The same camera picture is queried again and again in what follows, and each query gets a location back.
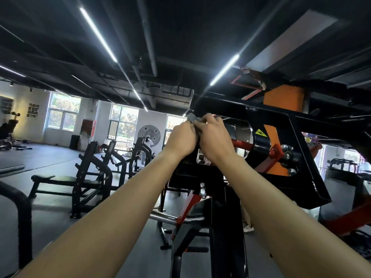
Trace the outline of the short ceiling light strip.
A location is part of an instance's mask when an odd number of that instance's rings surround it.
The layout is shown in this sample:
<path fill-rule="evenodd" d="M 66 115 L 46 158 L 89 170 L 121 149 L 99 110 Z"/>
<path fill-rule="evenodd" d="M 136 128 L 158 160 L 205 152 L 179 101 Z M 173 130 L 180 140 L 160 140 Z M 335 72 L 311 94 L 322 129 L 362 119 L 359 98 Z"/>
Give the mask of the short ceiling light strip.
<path fill-rule="evenodd" d="M 235 64 L 235 62 L 239 59 L 240 55 L 235 54 L 225 65 L 224 67 L 214 76 L 214 78 L 209 83 L 209 86 L 214 86 L 223 76 L 224 74 Z"/>
<path fill-rule="evenodd" d="M 1 65 L 1 64 L 0 64 L 0 69 L 3 69 L 3 70 L 5 70 L 5 71 L 7 71 L 7 72 L 10 72 L 10 73 L 12 73 L 12 74 L 16 74 L 16 75 L 18 75 L 18 76 L 21 76 L 21 77 L 23 77 L 23 78 L 26 78 L 26 76 L 25 76 L 24 74 L 21 74 L 21 73 L 15 71 L 15 70 L 9 69 L 8 67 L 3 66 L 3 65 Z"/>
<path fill-rule="evenodd" d="M 135 89 L 133 89 L 133 92 L 134 94 L 136 95 L 136 97 L 138 98 L 138 100 L 142 103 L 144 109 L 146 112 L 148 112 L 148 108 L 146 107 L 146 104 L 143 102 L 142 98 L 140 97 L 140 95 L 137 93 L 137 91 Z"/>

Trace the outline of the black weight bench rack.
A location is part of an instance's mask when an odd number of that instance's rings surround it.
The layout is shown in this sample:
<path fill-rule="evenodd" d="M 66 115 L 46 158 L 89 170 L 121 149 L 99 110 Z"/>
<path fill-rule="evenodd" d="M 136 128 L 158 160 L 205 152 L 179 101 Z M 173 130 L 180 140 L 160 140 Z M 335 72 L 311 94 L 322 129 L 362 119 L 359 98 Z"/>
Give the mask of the black weight bench rack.
<path fill-rule="evenodd" d="M 101 156 L 103 163 L 106 165 L 112 163 L 116 167 L 116 171 L 113 171 L 113 173 L 119 174 L 118 185 L 113 185 L 111 187 L 112 191 L 116 191 L 124 185 L 127 175 L 127 160 L 114 149 L 115 145 L 116 141 L 112 140 L 109 145 L 104 143 L 100 146 L 101 152 L 104 154 Z"/>
<path fill-rule="evenodd" d="M 150 145 L 146 145 L 145 141 L 147 137 L 138 137 L 137 142 L 134 144 L 132 151 L 132 157 L 127 160 L 128 167 L 128 179 L 132 178 L 137 174 L 141 168 L 138 166 L 138 162 L 141 161 L 142 154 L 145 154 L 144 166 L 148 165 L 152 160 L 152 151 Z"/>
<path fill-rule="evenodd" d="M 87 203 L 97 194 L 100 194 L 102 201 L 110 196 L 112 187 L 112 171 L 99 158 L 95 156 L 98 142 L 90 142 L 84 154 L 79 154 L 81 163 L 75 164 L 76 176 L 55 176 L 55 175 L 33 175 L 31 180 L 33 186 L 28 196 L 29 200 L 36 198 L 36 194 L 69 196 L 72 199 L 71 219 L 80 219 L 83 213 L 88 213 L 95 206 Z M 56 192 L 40 190 L 40 184 L 59 185 L 72 187 L 72 192 Z"/>

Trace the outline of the person's left forearm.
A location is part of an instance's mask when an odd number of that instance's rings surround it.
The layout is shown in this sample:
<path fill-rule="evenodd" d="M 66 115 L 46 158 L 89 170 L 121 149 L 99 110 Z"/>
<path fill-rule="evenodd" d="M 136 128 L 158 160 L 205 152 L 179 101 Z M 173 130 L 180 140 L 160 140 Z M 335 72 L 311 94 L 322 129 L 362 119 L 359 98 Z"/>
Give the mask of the person's left forearm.
<path fill-rule="evenodd" d="M 192 150 L 168 144 L 149 165 L 73 224 L 15 278 L 114 278 L 165 184 Z"/>

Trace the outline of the long ceiling light strip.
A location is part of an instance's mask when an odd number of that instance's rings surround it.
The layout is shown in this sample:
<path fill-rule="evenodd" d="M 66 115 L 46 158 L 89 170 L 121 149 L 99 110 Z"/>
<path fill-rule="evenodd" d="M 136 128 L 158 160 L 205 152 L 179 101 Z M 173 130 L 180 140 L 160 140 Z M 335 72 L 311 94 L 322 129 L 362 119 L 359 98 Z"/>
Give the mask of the long ceiling light strip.
<path fill-rule="evenodd" d="M 109 45 L 107 44 L 107 42 L 105 41 L 103 35 L 100 33 L 99 29 L 97 28 L 97 26 L 95 25 L 94 21 L 92 20 L 92 18 L 90 17 L 89 13 L 86 11 L 86 9 L 83 7 L 83 6 L 80 6 L 79 7 L 79 10 L 81 12 L 81 14 L 83 15 L 83 17 L 85 18 L 86 22 L 88 23 L 89 27 L 91 28 L 91 30 L 94 32 L 95 36 L 98 38 L 98 40 L 100 41 L 101 45 L 103 46 L 104 50 L 108 53 L 109 57 L 115 62 L 115 63 L 118 63 L 118 60 L 116 58 L 116 56 L 114 55 L 114 53 L 112 52 L 112 50 L 110 49 Z"/>

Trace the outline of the dark wall picture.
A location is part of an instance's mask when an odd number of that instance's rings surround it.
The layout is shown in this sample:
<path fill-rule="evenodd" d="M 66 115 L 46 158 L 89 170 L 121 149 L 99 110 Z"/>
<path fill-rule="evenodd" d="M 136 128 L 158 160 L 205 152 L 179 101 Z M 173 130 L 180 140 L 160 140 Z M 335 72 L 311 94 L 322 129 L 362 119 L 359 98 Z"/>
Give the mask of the dark wall picture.
<path fill-rule="evenodd" d="M 12 113 L 14 99 L 0 96 L 0 113 L 9 115 Z"/>

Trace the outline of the black adjustable bench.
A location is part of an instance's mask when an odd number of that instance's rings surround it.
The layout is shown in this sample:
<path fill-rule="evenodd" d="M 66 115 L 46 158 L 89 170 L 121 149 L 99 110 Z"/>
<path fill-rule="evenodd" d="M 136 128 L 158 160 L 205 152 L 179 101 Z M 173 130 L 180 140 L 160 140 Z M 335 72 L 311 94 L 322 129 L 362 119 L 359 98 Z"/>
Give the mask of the black adjustable bench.
<path fill-rule="evenodd" d="M 11 115 L 14 116 L 14 119 L 10 119 L 8 122 L 3 123 L 2 126 L 0 126 L 0 150 L 21 148 L 21 145 L 15 144 L 15 140 L 12 137 L 12 133 L 19 122 L 17 117 L 21 116 L 21 114 L 11 112 Z"/>

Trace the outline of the chrome barbell bar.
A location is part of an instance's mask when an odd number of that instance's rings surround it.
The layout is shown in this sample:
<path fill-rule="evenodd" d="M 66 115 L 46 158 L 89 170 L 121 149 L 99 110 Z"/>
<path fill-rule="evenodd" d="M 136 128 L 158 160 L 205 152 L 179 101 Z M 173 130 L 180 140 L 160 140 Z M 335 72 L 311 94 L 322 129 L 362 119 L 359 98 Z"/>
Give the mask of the chrome barbell bar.
<path fill-rule="evenodd" d="M 156 220 L 161 223 L 176 225 L 177 224 L 177 217 L 172 215 L 168 215 L 157 210 L 153 210 L 149 216 L 151 220 Z"/>

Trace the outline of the black ceiling pipe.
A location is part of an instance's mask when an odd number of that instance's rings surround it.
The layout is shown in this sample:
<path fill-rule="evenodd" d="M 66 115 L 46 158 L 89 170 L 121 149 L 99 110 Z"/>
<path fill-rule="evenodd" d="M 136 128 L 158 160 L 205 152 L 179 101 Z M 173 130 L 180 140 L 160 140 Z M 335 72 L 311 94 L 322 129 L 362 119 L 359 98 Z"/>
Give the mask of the black ceiling pipe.
<path fill-rule="evenodd" d="M 137 0 L 137 6 L 138 6 L 140 18 L 141 18 L 142 29 L 143 29 L 143 33 L 144 33 L 144 37 L 146 41 L 148 55 L 149 55 L 150 62 L 151 62 L 152 72 L 153 72 L 154 77 L 157 77 L 158 72 L 157 72 L 157 65 L 156 65 L 156 57 L 155 57 L 153 39 L 151 36 L 150 18 L 149 18 L 148 8 L 146 5 L 146 0 Z"/>

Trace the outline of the person's right hand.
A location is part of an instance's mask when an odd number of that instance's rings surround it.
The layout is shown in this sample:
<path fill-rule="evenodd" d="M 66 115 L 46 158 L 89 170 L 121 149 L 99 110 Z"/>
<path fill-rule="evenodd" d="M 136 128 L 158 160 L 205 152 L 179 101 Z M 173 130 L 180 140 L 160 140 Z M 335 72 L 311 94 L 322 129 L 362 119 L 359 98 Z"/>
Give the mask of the person's right hand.
<path fill-rule="evenodd" d="M 226 162 L 236 151 L 225 128 L 202 128 L 202 122 L 195 123 L 201 131 L 200 148 L 208 160 L 216 166 Z"/>

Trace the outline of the red fire cabinet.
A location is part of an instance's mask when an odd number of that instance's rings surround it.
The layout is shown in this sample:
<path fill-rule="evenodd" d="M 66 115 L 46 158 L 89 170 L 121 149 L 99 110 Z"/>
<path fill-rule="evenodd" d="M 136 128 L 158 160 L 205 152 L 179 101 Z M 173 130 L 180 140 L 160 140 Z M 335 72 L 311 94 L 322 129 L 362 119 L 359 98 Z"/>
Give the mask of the red fire cabinet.
<path fill-rule="evenodd" d="M 93 137 L 95 126 L 96 126 L 95 120 L 82 119 L 80 135 Z"/>

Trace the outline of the window with white frame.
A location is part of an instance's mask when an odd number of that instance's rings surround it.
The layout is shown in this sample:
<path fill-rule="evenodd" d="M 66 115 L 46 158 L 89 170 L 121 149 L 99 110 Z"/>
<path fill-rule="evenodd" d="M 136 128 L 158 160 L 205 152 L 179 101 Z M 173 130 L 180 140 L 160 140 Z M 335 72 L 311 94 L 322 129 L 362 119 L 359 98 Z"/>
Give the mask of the window with white frame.
<path fill-rule="evenodd" d="M 48 129 L 73 132 L 80 106 L 80 97 L 52 92 L 49 101 L 46 127 Z"/>
<path fill-rule="evenodd" d="M 165 145 L 168 141 L 169 135 L 173 131 L 174 127 L 177 126 L 177 125 L 180 125 L 185 120 L 186 120 L 186 118 L 184 118 L 184 117 L 170 115 L 170 114 L 167 115 L 167 121 L 166 121 L 166 127 L 165 127 L 165 134 L 164 134 L 162 149 L 164 149 L 164 147 L 165 147 Z"/>
<path fill-rule="evenodd" d="M 138 108 L 112 105 L 106 143 L 115 140 L 116 150 L 130 151 L 134 143 L 138 114 Z"/>

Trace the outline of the black and red gym machine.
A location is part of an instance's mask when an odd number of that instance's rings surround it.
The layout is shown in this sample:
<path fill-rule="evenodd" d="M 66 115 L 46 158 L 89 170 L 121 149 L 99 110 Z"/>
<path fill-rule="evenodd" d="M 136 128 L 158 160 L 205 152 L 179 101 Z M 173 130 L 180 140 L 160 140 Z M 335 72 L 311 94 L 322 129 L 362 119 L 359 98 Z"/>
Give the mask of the black and red gym machine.
<path fill-rule="evenodd" d="M 309 114 L 230 98 L 194 94 L 187 114 L 224 116 L 234 126 L 249 126 L 252 143 L 232 139 L 245 149 L 245 161 L 299 207 L 331 202 L 303 132 L 344 141 L 371 160 L 371 131 L 361 131 Z M 260 129 L 269 138 L 256 135 Z M 183 158 L 168 184 L 191 194 L 172 232 L 169 278 L 180 278 L 184 252 L 210 252 L 212 278 L 248 278 L 240 200 L 216 166 L 197 163 L 199 145 Z"/>

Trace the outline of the black machine with red beam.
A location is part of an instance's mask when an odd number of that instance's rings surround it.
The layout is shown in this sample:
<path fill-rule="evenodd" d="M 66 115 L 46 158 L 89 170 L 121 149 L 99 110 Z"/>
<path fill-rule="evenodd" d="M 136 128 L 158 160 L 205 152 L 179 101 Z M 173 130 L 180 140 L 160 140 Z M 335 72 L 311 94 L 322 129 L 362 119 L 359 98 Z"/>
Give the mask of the black machine with red beam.
<path fill-rule="evenodd" d="M 356 169 L 355 162 L 335 158 L 325 174 L 331 202 L 319 208 L 318 221 L 336 236 L 371 226 L 371 171 Z"/>

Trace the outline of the black padded rail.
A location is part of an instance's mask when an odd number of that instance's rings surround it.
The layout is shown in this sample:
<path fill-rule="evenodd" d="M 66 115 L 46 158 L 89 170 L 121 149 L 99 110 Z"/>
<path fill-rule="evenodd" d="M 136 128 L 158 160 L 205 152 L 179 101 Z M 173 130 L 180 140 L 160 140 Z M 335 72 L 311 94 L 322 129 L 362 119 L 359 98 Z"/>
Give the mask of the black padded rail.
<path fill-rule="evenodd" d="M 22 270 L 33 259 L 31 203 L 22 191 L 2 181 L 0 181 L 0 196 L 11 200 L 17 208 L 18 265 L 19 270 Z"/>

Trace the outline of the person's left hand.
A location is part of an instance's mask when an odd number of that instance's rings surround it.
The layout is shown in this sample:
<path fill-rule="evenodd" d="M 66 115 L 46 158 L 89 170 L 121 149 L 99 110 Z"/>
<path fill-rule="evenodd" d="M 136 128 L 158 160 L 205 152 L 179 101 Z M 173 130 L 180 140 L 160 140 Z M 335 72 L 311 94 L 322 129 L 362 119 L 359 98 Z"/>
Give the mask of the person's left hand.
<path fill-rule="evenodd" d="M 183 159 L 196 148 L 197 143 L 191 143 L 186 139 L 186 122 L 174 127 L 163 150 L 164 155 Z"/>

